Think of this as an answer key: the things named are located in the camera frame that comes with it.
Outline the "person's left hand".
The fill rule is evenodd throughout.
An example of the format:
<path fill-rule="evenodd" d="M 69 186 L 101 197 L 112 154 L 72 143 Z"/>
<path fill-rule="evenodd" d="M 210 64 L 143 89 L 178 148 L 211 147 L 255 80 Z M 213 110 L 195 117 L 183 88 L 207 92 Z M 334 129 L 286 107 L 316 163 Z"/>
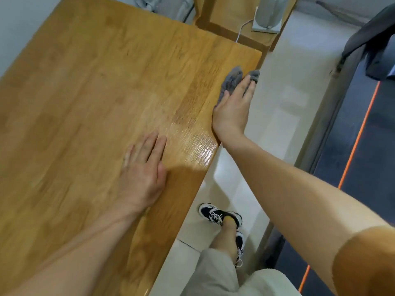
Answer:
<path fill-rule="evenodd" d="M 143 142 L 148 134 L 142 136 L 136 143 L 131 144 L 124 156 L 120 180 L 119 180 L 119 204 L 129 214 L 139 214 L 151 207 L 161 194 L 157 192 L 157 168 L 148 163 L 135 163 L 135 155 L 139 144 Z M 159 144 L 159 161 L 162 161 L 167 137 L 160 135 L 157 140 Z"/>

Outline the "person's right hand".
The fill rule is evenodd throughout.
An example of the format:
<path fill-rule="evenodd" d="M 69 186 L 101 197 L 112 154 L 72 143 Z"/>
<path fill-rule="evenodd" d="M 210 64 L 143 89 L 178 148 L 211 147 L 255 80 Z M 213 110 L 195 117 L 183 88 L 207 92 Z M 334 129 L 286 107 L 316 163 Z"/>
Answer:
<path fill-rule="evenodd" d="M 244 130 L 249 118 L 249 109 L 256 84 L 250 75 L 235 88 L 230 98 L 219 109 L 213 110 L 212 127 L 216 137 L 227 150 L 233 148 L 245 137 Z"/>

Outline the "grey cleaning cloth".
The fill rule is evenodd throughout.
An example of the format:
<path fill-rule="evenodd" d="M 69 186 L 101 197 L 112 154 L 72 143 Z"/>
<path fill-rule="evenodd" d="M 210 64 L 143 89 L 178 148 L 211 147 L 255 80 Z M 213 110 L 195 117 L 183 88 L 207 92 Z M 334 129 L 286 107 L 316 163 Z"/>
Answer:
<path fill-rule="evenodd" d="M 259 76 L 260 76 L 259 69 L 251 70 L 247 74 L 250 75 L 251 81 L 254 81 L 255 84 L 258 83 Z M 217 104 L 215 105 L 215 107 L 217 107 L 219 105 L 219 103 L 221 102 L 225 91 L 228 91 L 230 94 L 233 94 L 235 88 L 239 85 L 239 83 L 243 79 L 244 79 L 244 76 L 243 76 L 243 70 L 241 69 L 241 66 L 238 65 L 238 66 L 234 67 L 233 69 L 231 69 L 231 71 L 227 74 L 223 83 L 221 84 L 220 94 L 219 94 L 218 101 L 217 101 Z"/>

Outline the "person's left forearm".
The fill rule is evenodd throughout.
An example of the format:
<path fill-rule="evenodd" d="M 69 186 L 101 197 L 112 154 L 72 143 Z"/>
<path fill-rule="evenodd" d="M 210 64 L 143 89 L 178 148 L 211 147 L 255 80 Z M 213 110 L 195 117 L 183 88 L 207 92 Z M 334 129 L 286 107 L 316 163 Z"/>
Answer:
<path fill-rule="evenodd" d="M 115 204 L 3 296 L 89 296 L 114 248 L 146 209 Z"/>

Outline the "person's right forearm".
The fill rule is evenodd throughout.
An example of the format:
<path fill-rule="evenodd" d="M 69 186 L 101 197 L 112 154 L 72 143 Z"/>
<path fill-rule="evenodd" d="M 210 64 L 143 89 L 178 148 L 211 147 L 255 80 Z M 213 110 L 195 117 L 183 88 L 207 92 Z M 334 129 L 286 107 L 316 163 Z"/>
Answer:
<path fill-rule="evenodd" d="M 352 196 L 246 137 L 227 151 L 269 219 L 335 294 L 332 266 L 339 249 L 363 230 L 391 227 Z"/>

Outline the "black white sneaker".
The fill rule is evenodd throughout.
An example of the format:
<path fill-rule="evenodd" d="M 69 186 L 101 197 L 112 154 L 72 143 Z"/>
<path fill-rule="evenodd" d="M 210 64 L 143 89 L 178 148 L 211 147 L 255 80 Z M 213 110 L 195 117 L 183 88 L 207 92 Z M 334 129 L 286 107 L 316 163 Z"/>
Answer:
<path fill-rule="evenodd" d="M 242 226 L 243 219 L 240 214 L 236 212 L 224 211 L 210 203 L 202 203 L 198 207 L 199 215 L 211 223 L 222 226 L 225 217 L 231 217 L 236 223 L 236 229 Z"/>
<path fill-rule="evenodd" d="M 235 267 L 240 268 L 243 265 L 242 255 L 245 247 L 245 239 L 242 232 L 236 231 L 235 243 L 238 252 Z"/>

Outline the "small wooden side table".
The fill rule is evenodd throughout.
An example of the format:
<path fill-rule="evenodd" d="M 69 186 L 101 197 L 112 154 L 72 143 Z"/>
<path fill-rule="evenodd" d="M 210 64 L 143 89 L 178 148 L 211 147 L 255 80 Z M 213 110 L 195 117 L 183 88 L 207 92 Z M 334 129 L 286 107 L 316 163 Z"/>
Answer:
<path fill-rule="evenodd" d="M 193 0 L 194 24 L 202 29 L 236 41 L 240 27 L 254 18 L 260 0 Z M 252 22 L 243 26 L 238 43 L 261 51 L 274 51 L 298 0 L 289 0 L 279 34 L 252 31 Z"/>

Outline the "person's leg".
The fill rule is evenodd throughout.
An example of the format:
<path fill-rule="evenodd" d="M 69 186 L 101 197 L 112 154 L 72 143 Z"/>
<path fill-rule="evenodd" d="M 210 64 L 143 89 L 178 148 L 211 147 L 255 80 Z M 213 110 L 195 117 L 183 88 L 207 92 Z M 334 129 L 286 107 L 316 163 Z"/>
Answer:
<path fill-rule="evenodd" d="M 227 254 L 233 265 L 236 265 L 238 258 L 238 248 L 236 245 L 237 225 L 235 220 L 230 216 L 225 216 L 222 222 L 220 232 L 211 242 L 209 248 L 216 249 Z"/>

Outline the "white device with square base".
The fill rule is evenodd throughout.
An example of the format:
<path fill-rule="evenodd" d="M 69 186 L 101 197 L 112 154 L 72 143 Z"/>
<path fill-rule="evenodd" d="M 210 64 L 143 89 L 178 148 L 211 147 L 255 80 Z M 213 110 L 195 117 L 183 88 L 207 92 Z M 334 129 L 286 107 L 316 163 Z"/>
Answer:
<path fill-rule="evenodd" d="M 289 0 L 260 0 L 255 9 L 252 31 L 279 34 Z"/>

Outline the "beige shorts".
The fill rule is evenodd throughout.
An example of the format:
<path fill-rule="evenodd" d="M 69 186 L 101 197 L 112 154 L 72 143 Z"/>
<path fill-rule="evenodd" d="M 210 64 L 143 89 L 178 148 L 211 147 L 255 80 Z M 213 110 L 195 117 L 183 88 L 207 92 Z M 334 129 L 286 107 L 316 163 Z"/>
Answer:
<path fill-rule="evenodd" d="M 216 249 L 201 252 L 195 271 L 180 296 L 302 296 L 276 269 L 254 272 L 239 285 L 230 257 Z"/>

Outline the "light grey crumpled cloth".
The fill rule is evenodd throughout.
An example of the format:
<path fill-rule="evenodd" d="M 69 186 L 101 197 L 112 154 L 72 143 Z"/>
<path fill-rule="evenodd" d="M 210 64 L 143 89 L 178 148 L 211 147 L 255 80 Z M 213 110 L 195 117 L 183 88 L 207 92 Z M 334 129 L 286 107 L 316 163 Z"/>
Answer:
<path fill-rule="evenodd" d="M 157 12 L 158 6 L 162 0 L 133 0 L 136 7 L 149 11 Z"/>

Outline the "dark grey jacket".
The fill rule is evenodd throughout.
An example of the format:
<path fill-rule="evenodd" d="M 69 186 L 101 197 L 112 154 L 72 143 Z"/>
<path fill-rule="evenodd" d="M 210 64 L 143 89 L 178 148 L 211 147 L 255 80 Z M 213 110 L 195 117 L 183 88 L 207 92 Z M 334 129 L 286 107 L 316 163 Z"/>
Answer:
<path fill-rule="evenodd" d="M 337 68 L 357 49 L 367 54 L 366 76 L 395 81 L 395 3 L 382 9 L 347 41 Z"/>

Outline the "orange sleeve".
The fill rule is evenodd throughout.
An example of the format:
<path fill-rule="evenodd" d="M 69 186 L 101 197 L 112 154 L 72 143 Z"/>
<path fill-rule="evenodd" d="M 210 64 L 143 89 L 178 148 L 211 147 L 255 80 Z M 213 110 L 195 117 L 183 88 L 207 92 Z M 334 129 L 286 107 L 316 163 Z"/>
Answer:
<path fill-rule="evenodd" d="M 373 227 L 350 238 L 332 266 L 338 296 L 395 296 L 395 228 Z"/>

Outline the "grey metal frame rail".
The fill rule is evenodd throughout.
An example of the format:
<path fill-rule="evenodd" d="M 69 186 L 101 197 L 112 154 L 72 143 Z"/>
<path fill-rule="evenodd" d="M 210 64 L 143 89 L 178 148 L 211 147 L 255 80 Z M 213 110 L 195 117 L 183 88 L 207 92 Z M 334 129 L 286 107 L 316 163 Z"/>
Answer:
<path fill-rule="evenodd" d="M 295 167 L 338 187 L 361 124 L 361 109 L 352 108 L 365 77 L 366 46 L 341 59 L 296 159 Z"/>

